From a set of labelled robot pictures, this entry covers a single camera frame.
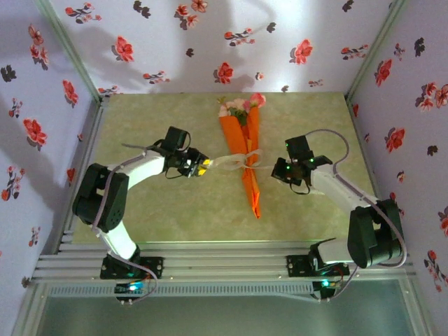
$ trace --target glass panel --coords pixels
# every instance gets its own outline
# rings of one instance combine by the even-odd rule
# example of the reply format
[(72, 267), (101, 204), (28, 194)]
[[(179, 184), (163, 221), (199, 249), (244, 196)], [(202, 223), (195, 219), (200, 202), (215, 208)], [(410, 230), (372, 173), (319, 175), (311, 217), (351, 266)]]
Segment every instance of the glass panel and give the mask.
[[(230, 154), (218, 121), (222, 94), (118, 94), (111, 98), (97, 139), (94, 161), (117, 164), (140, 153), (122, 143), (148, 146), (165, 137), (170, 126), (191, 133), (191, 146), (210, 158)], [(249, 94), (225, 94), (226, 101)], [(269, 93), (260, 109), (262, 166), (287, 158), (284, 141), (318, 128), (341, 132), (351, 154), (341, 172), (372, 193), (354, 126), (342, 93)], [(334, 134), (308, 137), (315, 155), (333, 162), (345, 152)], [(140, 242), (305, 241), (347, 235), (349, 216), (324, 195), (295, 195), (289, 185), (270, 177), (272, 168), (256, 170), (261, 218), (246, 198), (242, 171), (208, 171), (199, 178), (167, 180), (154, 176), (134, 186), (124, 217), (130, 237)], [(75, 243), (97, 243), (79, 222)]]
[(355, 281), (334, 302), (279, 297), (48, 298), (41, 336), (413, 335), (397, 281)]

